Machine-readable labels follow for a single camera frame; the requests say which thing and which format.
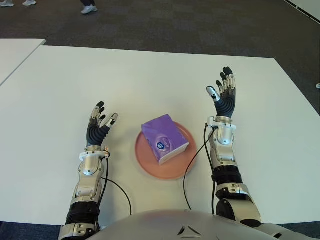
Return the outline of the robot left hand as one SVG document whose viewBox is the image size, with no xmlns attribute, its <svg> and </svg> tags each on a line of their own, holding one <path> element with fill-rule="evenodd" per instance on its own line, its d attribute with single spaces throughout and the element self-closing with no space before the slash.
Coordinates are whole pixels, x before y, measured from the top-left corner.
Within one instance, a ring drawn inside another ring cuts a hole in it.
<svg viewBox="0 0 320 240">
<path fill-rule="evenodd" d="M 93 108 L 89 118 L 87 131 L 86 131 L 86 147 L 102 146 L 103 141 L 107 137 L 110 129 L 116 123 L 118 114 L 114 113 L 109 119 L 103 114 L 105 103 L 100 101 Z"/>
</svg>

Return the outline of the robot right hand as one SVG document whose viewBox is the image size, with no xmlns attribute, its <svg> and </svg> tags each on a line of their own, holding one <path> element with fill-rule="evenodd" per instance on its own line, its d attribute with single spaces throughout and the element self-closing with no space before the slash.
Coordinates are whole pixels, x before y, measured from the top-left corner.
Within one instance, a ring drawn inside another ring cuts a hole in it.
<svg viewBox="0 0 320 240">
<path fill-rule="evenodd" d="M 218 91 L 213 86 L 207 86 L 206 91 L 214 102 L 218 117 L 232 118 L 236 107 L 236 80 L 229 66 L 220 73 L 221 81 L 217 80 Z"/>
</svg>

